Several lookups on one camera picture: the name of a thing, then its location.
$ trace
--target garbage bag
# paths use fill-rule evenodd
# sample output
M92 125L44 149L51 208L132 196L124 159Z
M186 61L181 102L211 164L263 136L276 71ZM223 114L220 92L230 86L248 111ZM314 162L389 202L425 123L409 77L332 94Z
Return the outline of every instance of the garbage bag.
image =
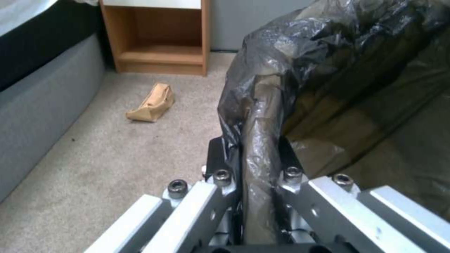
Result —
M352 171L361 174L356 181L362 188L391 182L370 177L396 173L397 167L389 161L384 167L363 166L370 162L365 155L370 150L383 152L380 145L386 138L446 90L442 80L447 70L431 62L420 66L426 56L418 53L438 50L430 49L432 45L447 46L436 37L445 33L449 22L447 4L443 0L317 0L244 38L227 72L218 114L225 159L243 189L245 243L280 240L273 202L283 129L308 176ZM415 72L414 64L424 68L422 75ZM408 79L408 73L416 76ZM354 114L360 117L354 120ZM398 142L405 145L406 139L398 137ZM410 149L408 154L419 150ZM415 172L409 171L409 163L403 164L404 173L422 176L414 194L435 183L435 189L441 187L437 199L447 198L449 182L437 183L433 168L421 171L424 161ZM362 185L360 178L365 178ZM411 177L397 182L409 189L417 186L414 183ZM421 203L430 207L425 200Z

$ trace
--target silver metal plate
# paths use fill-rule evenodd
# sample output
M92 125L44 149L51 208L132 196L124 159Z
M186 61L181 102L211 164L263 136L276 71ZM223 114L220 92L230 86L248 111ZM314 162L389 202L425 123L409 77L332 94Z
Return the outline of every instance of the silver metal plate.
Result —
M302 184L287 201L325 243L343 237L360 252L423 252L328 177Z
M169 201L143 195L85 253L138 252L171 212Z
M450 224L389 186L358 199L427 252L450 252Z
M144 253L191 252L208 245L229 202L214 184L197 182L173 211Z

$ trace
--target beige carpet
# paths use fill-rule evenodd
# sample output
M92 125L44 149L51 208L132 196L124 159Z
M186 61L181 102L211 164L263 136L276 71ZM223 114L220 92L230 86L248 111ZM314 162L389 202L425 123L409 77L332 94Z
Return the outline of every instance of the beige carpet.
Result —
M81 252L142 194L201 178L234 54L211 54L208 76L117 74L66 134L0 204L0 252ZM157 123L131 122L155 82L175 104Z

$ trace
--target white drawer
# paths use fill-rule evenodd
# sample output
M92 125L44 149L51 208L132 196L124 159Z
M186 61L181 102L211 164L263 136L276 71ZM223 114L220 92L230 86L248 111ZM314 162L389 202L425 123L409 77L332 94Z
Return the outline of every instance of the white drawer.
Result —
M103 0L103 4L130 7L201 9L201 1L202 0Z

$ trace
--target brown paper bag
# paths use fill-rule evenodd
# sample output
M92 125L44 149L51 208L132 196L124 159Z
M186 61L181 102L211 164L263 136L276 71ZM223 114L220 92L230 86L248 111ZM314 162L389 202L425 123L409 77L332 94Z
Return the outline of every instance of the brown paper bag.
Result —
M169 85L156 83L136 110L125 115L128 119L148 122L157 121L175 102L175 95Z

